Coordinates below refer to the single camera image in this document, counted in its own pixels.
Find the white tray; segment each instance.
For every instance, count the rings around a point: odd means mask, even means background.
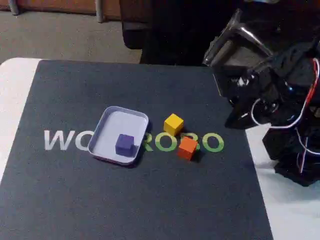
[[[101,160],[129,165],[137,157],[148,123],[148,116],[142,112],[110,106],[104,111],[96,126],[88,150]],[[134,154],[130,157],[116,154],[116,142],[120,134],[134,137]]]

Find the white wire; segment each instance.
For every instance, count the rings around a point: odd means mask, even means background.
[[[254,102],[253,105],[252,105],[251,113],[250,113],[250,114],[251,114],[252,121],[253,121],[255,124],[259,125],[259,126],[262,125],[262,124],[259,123],[259,122],[255,119],[254,109],[255,109],[255,106],[257,105],[257,103],[259,103],[260,101],[261,101],[260,98],[258,98],[257,100],[255,100],[255,102]],[[302,116],[304,115],[304,110],[305,110],[305,108],[306,108],[306,105],[307,105],[307,99],[305,99],[305,101],[304,101],[304,104],[303,104],[303,106],[302,106],[300,115],[297,117],[297,119],[296,119],[293,123],[291,123],[291,124],[289,124],[289,125],[287,125],[287,126],[270,126],[269,128],[270,128],[270,129],[289,129],[289,128],[292,128],[294,125],[296,125],[296,124],[301,120]]]
[[[296,134],[297,134],[297,136],[298,136],[299,143],[300,143],[300,145],[304,148],[304,150],[306,150],[306,151],[307,151],[308,153],[310,153],[310,154],[320,156],[320,152],[311,151],[310,149],[308,149],[308,148],[303,144],[303,142],[301,141],[301,136],[300,136],[300,133],[299,133],[298,129],[295,128],[295,130],[296,130]]]
[[[319,75],[320,75],[320,64],[319,64],[319,61],[318,61],[317,58],[314,58],[313,60],[315,61],[316,66],[317,66],[317,70],[316,70],[317,76],[316,76],[316,80],[315,80],[315,81],[318,81]],[[253,121],[255,124],[257,124],[258,126],[261,126],[262,124],[259,123],[259,122],[256,120],[256,118],[255,118],[255,116],[254,116],[254,109],[255,109],[255,106],[257,105],[257,103],[259,103],[260,101],[261,101],[260,98],[258,98],[257,100],[255,100],[255,102],[253,103],[253,105],[252,105],[252,107],[251,107],[251,113],[250,113],[252,121]],[[294,125],[296,125],[296,124],[301,120],[302,116],[304,115],[304,111],[305,111],[305,108],[306,108],[306,105],[307,105],[307,101],[308,101],[308,99],[307,99],[307,97],[306,97],[305,100],[304,100],[304,103],[303,103],[303,106],[302,106],[300,115],[297,117],[297,119],[296,119],[294,122],[292,122],[291,124],[289,124],[289,125],[287,125],[287,126],[270,126],[269,128],[270,128],[270,129],[289,129],[289,128],[292,128]]]
[[[313,61],[315,61],[316,63],[316,78],[319,79],[319,76],[320,76],[320,63],[319,63],[319,60],[317,58],[314,58]]]
[[[308,137],[305,138],[305,146],[308,147]],[[307,153],[307,150],[305,149],[303,152],[303,156],[302,156],[300,174],[302,174],[302,172],[304,171],[304,166],[305,166],[305,161],[306,161],[306,153]]]

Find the cable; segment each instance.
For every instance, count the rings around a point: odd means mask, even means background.
[[[257,124],[257,125],[262,125],[261,123],[259,123],[255,117],[254,117],[254,109],[255,109],[255,106],[257,103],[259,103],[261,101],[260,98],[258,98],[257,100],[255,100],[255,102],[253,103],[252,105],[252,108],[251,108],[251,119],[252,121]],[[305,110],[305,107],[307,105],[307,99],[305,99],[304,101],[304,104],[302,106],[302,109],[301,109],[301,112],[300,112],[300,115],[298,116],[298,118],[291,124],[287,125],[287,126],[270,126],[269,128],[270,129],[289,129],[289,128],[292,128],[294,125],[296,125],[302,118],[303,114],[304,114],[304,110]]]
[[[320,152],[311,151],[310,149],[308,149],[308,148],[303,144],[303,142],[301,141],[301,136],[300,136],[300,133],[299,133],[298,129],[295,128],[295,130],[296,130],[296,134],[297,134],[297,136],[298,136],[299,143],[300,143],[300,145],[304,148],[304,150],[306,150],[306,151],[307,151],[308,153],[310,153],[310,154],[313,154],[313,155],[316,155],[316,156],[320,156]]]
[[[306,108],[307,104],[309,103],[309,101],[311,100],[311,98],[313,96],[313,93],[314,93],[315,88],[316,88],[316,86],[318,84],[318,79],[319,79],[319,75],[320,75],[320,64],[319,64],[319,61],[318,61],[317,58],[314,58],[313,61],[316,63],[316,66],[317,66],[317,70],[315,71],[316,72],[316,78],[315,78],[315,81],[314,81],[314,83],[312,84],[312,86],[311,86],[311,88],[309,90],[309,93],[308,93],[307,97],[304,100],[300,115],[297,117],[297,119],[294,122],[292,122],[291,124],[289,124],[287,126],[270,126],[269,127],[270,129],[289,129],[289,128],[292,128],[294,125],[296,125],[301,120],[302,116],[304,115],[305,108]],[[257,124],[258,126],[261,126],[262,124],[259,123],[256,120],[256,118],[254,116],[254,109],[255,109],[255,106],[257,105],[257,103],[259,103],[260,101],[261,101],[260,98],[255,100],[255,102],[253,103],[253,105],[251,107],[251,113],[250,113],[252,121],[255,124]]]
[[[305,138],[305,147],[308,147],[308,137]],[[305,166],[305,161],[306,161],[306,153],[307,150],[305,149],[302,155],[302,163],[300,166],[300,174],[302,174],[302,172],[304,171],[304,166]]]

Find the metal pole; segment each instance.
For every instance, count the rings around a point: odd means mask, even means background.
[[[19,15],[19,8],[16,0],[8,0],[12,15]]]
[[[103,0],[95,0],[96,20],[98,23],[104,22]]]

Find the worobo logo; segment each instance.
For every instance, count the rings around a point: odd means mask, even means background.
[[[66,151],[71,143],[71,141],[74,139],[75,146],[82,151],[87,151],[88,147],[82,144],[82,138],[86,135],[92,136],[94,134],[93,131],[82,131],[79,134],[76,135],[76,131],[72,130],[69,131],[68,134],[65,134],[63,131],[59,130],[56,131],[51,137],[50,130],[44,130],[44,149],[47,151],[50,151],[53,149],[56,142],[59,142],[60,150]],[[202,141],[199,140],[198,136],[195,133],[187,132],[187,133],[181,133],[178,138],[181,139],[184,136],[188,136],[190,138],[193,138],[195,141],[198,141],[198,145],[196,147],[197,150],[200,149],[200,144],[203,145],[203,147],[212,153],[218,153],[221,152],[225,147],[225,142],[223,138],[214,132],[209,132],[205,134],[202,137]],[[168,140],[170,144],[168,146],[162,145],[162,139],[166,138],[167,143]],[[209,142],[212,142],[210,140],[214,140],[213,142],[216,142],[216,144],[210,145]],[[154,138],[154,145],[153,146],[153,136],[146,132],[145,133],[145,140],[142,144],[147,152],[152,152],[154,149],[158,149],[162,152],[171,152],[176,149],[178,145],[178,140],[176,137],[171,136],[167,132],[161,132]]]

